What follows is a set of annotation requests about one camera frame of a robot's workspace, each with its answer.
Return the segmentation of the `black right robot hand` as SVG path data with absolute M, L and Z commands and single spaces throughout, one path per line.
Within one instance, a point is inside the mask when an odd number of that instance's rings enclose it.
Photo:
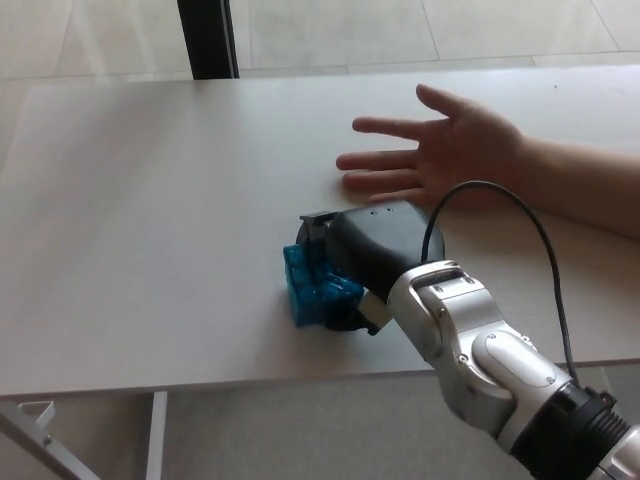
M 283 248 L 294 325 L 377 334 L 390 321 L 392 286 L 422 264 L 429 214 L 391 201 L 300 220 L 296 242 Z

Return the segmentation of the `person's bare hand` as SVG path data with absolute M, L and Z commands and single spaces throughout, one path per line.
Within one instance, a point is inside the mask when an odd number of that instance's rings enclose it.
M 517 127 L 477 102 L 424 84 L 416 96 L 441 114 L 436 120 L 358 117 L 354 131 L 415 141 L 412 150 L 351 152 L 336 159 L 342 185 L 371 202 L 402 199 L 435 205 L 454 186 L 471 180 L 526 196 L 526 141 Z

